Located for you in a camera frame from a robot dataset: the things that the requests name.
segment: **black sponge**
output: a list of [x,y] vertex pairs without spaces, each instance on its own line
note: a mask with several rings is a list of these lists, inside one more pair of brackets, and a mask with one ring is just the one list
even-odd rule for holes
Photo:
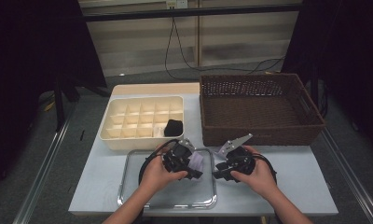
[[164,135],[166,137],[179,136],[183,131],[184,126],[181,120],[169,119],[166,128],[164,128]]

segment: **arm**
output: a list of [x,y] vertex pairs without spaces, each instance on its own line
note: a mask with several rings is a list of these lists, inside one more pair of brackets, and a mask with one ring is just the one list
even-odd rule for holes
[[[252,153],[259,153],[252,147],[244,146],[244,148]],[[268,165],[264,161],[256,160],[256,168],[250,175],[245,175],[237,171],[232,171],[230,174],[247,184],[253,191],[267,200],[284,224],[312,223],[280,191],[270,173]]]
[[152,160],[145,169],[143,179],[137,190],[131,197],[113,213],[104,224],[110,223],[132,223],[144,205],[154,196],[156,192],[166,187],[170,182],[184,178],[186,171],[169,173],[163,167],[160,156]]

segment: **forearm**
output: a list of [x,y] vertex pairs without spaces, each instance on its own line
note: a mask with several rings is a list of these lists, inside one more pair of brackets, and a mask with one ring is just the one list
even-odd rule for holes
[[113,213],[104,224],[117,223],[129,224],[132,223],[140,211],[144,208],[145,204],[152,198],[155,192],[142,189],[139,187],[126,201],[122,204],[115,213]]
[[276,190],[266,198],[283,224],[311,224],[293,203],[280,191]]

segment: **floor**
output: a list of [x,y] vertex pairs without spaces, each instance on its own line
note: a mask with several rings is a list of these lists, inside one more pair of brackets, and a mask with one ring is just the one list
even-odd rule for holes
[[[251,66],[251,64],[241,65],[241,67],[245,66]],[[106,80],[108,90],[111,91],[118,84],[190,81],[191,78],[198,78],[201,73],[190,69],[179,69],[171,71],[173,77],[169,77],[166,72],[159,71],[124,77],[108,77]],[[65,110],[70,111],[68,129],[62,137],[59,151],[53,155],[55,160],[49,167],[50,172],[43,178],[45,185],[36,193],[39,197],[34,203],[32,213],[25,216],[25,222],[19,222],[20,219],[17,219],[15,223],[101,223],[107,217],[107,215],[76,217],[67,211],[108,103],[108,98],[85,89],[78,89],[78,91],[81,94],[78,103],[72,104],[65,101]],[[48,95],[51,95],[51,92],[43,94],[42,98],[47,98]],[[327,135],[322,133],[311,144],[311,149],[320,164],[339,213],[335,216],[312,217],[311,219],[314,223],[373,223],[373,216],[366,215],[369,214],[366,209],[373,208],[373,148],[364,133],[355,130],[352,121],[330,94],[328,102],[325,121],[334,142],[332,145],[330,141],[328,143]],[[29,190],[34,186],[40,166],[47,156],[48,148],[51,148],[55,137],[56,113],[54,108],[45,112],[44,107],[45,105],[42,105],[37,109],[25,147],[7,171],[7,177],[0,181],[0,223],[12,223],[20,215],[23,202]],[[339,164],[336,157],[344,158],[346,163]],[[356,180],[350,178],[350,170],[352,177],[354,175]],[[354,183],[347,182],[348,179],[353,180]],[[215,223],[235,221],[251,223],[252,220],[251,217],[217,218]],[[161,221],[173,222],[166,218]],[[271,223],[276,223],[276,221],[272,218]]]

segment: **wire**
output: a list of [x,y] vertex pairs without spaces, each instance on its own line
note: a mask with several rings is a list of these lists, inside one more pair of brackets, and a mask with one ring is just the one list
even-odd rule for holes
[[[181,56],[184,60],[184,63],[192,70],[195,70],[195,71],[199,71],[199,72],[206,72],[206,71],[214,71],[214,70],[229,70],[229,71],[243,71],[243,72],[248,72],[246,75],[250,75],[250,74],[253,74],[254,72],[261,72],[261,71],[266,71],[268,69],[271,69],[272,67],[274,67],[277,63],[279,63],[280,61],[282,61],[285,56],[283,56],[282,58],[279,58],[279,59],[268,59],[268,60],[265,60],[265,61],[262,61],[260,62],[255,69],[251,70],[251,69],[241,69],[241,68],[228,68],[228,67],[216,67],[216,68],[205,68],[205,69],[202,69],[202,68],[196,68],[196,67],[192,67],[186,60],[186,57],[184,55],[184,52],[183,52],[183,48],[182,48],[182,44],[181,44],[181,40],[180,40],[180,35],[178,34],[178,29],[177,29],[177,24],[175,23],[175,19],[172,18],[173,22],[172,22],[172,30],[170,31],[170,36],[169,36],[169,42],[167,44],[167,48],[166,48],[166,55],[165,55],[165,61],[164,61],[164,66],[165,66],[165,69],[166,69],[166,72],[167,74],[174,78],[174,79],[183,79],[183,80],[197,80],[196,78],[179,78],[179,77],[174,77],[168,67],[167,67],[167,58],[168,58],[168,54],[169,54],[169,48],[170,48],[170,43],[172,41],[172,35],[173,35],[173,30],[175,28],[175,33],[177,35],[177,40],[178,40],[178,46],[179,46],[179,49],[180,49],[180,52],[181,52]],[[264,69],[259,69],[259,66],[262,64],[262,63],[265,63],[265,62],[269,62],[269,61],[277,61],[275,64],[273,64],[272,66],[270,67],[267,67],[267,68],[264,68]]]

